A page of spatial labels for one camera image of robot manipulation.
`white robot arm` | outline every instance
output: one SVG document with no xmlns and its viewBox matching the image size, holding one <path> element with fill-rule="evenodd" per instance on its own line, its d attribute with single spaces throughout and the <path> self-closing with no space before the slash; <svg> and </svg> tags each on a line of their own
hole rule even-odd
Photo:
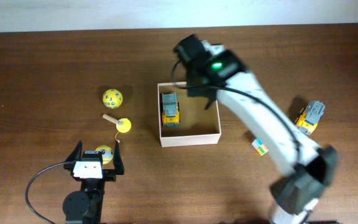
<svg viewBox="0 0 358 224">
<path fill-rule="evenodd" d="M 305 222 L 332 181 L 335 149 L 322 150 L 302 134 L 267 96 L 254 74 L 223 45 L 210 45 L 191 35 L 174 52 L 186 68 L 188 96 L 205 96 L 226 105 L 269 148 L 269 156 L 284 176 L 270 186 L 276 202 L 270 222 Z"/>
</svg>

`toy mallet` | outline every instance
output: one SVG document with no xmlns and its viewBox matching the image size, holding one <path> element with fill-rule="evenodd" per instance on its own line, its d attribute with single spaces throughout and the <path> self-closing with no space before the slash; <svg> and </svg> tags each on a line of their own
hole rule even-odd
<svg viewBox="0 0 358 224">
<path fill-rule="evenodd" d="M 104 114 L 103 118 L 116 124 L 117 130 L 121 133 L 127 133 L 129 130 L 131 130 L 132 125 L 128 118 L 121 118 L 120 120 L 117 120 L 107 114 Z"/>
</svg>

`green light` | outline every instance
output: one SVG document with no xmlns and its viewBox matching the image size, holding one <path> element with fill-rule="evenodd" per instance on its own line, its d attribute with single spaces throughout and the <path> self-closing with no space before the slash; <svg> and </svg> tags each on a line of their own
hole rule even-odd
<svg viewBox="0 0 358 224">
<path fill-rule="evenodd" d="M 220 69 L 222 67 L 222 63 L 221 62 L 215 62 L 212 64 L 212 68 L 213 69 Z"/>
</svg>

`brown tabletop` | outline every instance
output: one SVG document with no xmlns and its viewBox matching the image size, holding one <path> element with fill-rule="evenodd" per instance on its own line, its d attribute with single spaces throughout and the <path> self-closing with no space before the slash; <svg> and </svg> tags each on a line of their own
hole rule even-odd
<svg viewBox="0 0 358 224">
<path fill-rule="evenodd" d="M 160 147 L 157 83 L 171 81 L 172 48 L 192 33 L 232 49 L 289 116 L 305 101 L 324 102 L 311 138 L 333 145 L 339 165 L 311 219 L 358 223 L 358 24 L 1 33 L 0 223 L 42 223 L 25 204 L 28 181 L 79 140 L 84 150 L 113 147 L 116 130 L 103 113 L 132 121 L 119 136 L 126 173 L 106 183 L 103 222 L 267 218 L 280 174 L 227 108 L 219 106 L 217 145 Z M 118 109 L 101 102 L 108 88 L 124 96 Z M 63 200 L 79 189 L 59 167 L 34 182 L 30 201 L 64 223 Z"/>
</svg>

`white wall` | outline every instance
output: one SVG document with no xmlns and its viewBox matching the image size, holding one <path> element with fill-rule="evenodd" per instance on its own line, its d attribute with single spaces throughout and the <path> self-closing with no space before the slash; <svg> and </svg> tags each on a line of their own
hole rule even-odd
<svg viewBox="0 0 358 224">
<path fill-rule="evenodd" d="M 358 22 L 358 0 L 0 0 L 0 32 Z"/>
</svg>

